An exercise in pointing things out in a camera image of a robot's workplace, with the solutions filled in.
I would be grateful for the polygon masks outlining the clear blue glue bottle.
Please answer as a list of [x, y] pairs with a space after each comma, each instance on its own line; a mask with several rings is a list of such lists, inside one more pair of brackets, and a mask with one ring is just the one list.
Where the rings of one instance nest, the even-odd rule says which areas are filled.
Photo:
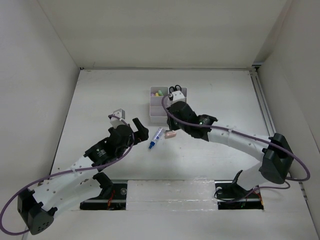
[[164, 135], [165, 130], [160, 127], [157, 132], [155, 133], [155, 135], [153, 136], [152, 140], [150, 141], [150, 144], [148, 146], [148, 150], [151, 151], [156, 144], [159, 142], [159, 140], [162, 138], [162, 136]]

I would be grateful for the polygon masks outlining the black handled scissors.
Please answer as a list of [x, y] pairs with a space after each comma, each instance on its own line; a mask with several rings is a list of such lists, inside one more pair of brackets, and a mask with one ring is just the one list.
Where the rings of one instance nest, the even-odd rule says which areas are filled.
[[175, 85], [175, 86], [170, 86], [169, 87], [169, 93], [173, 93], [173, 92], [176, 92], [176, 91], [181, 91], [182, 90], [182, 87], [180, 85]]

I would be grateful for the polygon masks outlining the pink white stapler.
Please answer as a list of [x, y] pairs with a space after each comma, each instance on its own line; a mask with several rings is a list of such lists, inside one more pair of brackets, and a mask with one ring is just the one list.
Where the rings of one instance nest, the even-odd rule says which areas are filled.
[[164, 134], [164, 137], [165, 137], [165, 139], [171, 139], [171, 138], [174, 138], [176, 135], [177, 135], [177, 133], [175, 131], [166, 130], [165, 134]]

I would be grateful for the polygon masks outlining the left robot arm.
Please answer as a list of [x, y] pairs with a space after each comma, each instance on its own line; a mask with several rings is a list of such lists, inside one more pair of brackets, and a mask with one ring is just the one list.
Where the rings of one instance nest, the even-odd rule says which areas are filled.
[[124, 156], [127, 149], [148, 140], [149, 130], [134, 118], [137, 130], [119, 117], [110, 117], [109, 136], [85, 151], [67, 174], [49, 177], [33, 190], [18, 194], [17, 210], [29, 232], [38, 235], [46, 230], [62, 212], [85, 200], [107, 198], [113, 191], [113, 182], [103, 172]]

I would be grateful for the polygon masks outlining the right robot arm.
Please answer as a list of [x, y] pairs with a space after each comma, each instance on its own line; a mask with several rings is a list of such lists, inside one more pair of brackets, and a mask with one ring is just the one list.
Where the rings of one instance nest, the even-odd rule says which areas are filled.
[[293, 153], [283, 135], [254, 136], [217, 125], [217, 118], [207, 114], [197, 115], [184, 101], [163, 99], [161, 104], [170, 130], [182, 130], [194, 139], [228, 146], [258, 161], [246, 170], [239, 170], [224, 191], [243, 197], [261, 184], [270, 182], [282, 185], [288, 181]]

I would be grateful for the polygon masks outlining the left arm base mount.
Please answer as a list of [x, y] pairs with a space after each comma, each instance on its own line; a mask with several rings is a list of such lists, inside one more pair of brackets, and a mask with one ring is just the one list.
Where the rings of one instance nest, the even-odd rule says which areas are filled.
[[84, 211], [124, 211], [126, 210], [128, 180], [108, 180], [98, 196], [80, 203]]

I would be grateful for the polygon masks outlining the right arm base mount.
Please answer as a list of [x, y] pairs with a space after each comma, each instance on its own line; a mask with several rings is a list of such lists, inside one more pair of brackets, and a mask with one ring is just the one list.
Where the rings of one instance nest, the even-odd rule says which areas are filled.
[[264, 210], [262, 196], [259, 191], [249, 194], [237, 184], [242, 170], [233, 180], [218, 180], [215, 182], [213, 197], [217, 200], [218, 210]]

